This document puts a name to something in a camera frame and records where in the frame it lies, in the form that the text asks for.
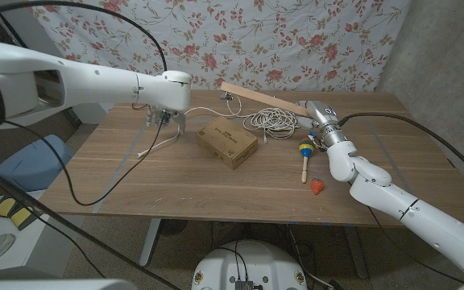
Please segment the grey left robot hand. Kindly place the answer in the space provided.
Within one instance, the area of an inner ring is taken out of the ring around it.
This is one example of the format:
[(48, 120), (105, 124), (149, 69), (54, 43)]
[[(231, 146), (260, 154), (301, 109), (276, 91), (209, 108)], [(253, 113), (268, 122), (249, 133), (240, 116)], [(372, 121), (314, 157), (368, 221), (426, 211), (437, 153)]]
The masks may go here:
[(185, 115), (176, 110), (167, 110), (159, 106), (147, 107), (147, 126), (155, 126), (157, 128), (168, 126), (170, 122), (174, 122), (178, 126), (178, 132), (184, 133), (185, 130)]

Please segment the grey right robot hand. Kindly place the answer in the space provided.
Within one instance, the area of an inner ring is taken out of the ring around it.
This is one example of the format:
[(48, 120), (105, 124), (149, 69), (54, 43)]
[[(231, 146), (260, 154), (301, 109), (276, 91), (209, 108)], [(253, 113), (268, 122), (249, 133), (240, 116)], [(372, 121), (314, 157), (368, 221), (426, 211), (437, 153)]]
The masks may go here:
[(301, 115), (296, 118), (300, 127), (314, 130), (325, 147), (347, 141), (338, 125), (338, 116), (330, 105), (322, 101), (298, 101), (296, 104), (304, 107), (309, 115), (308, 117)]

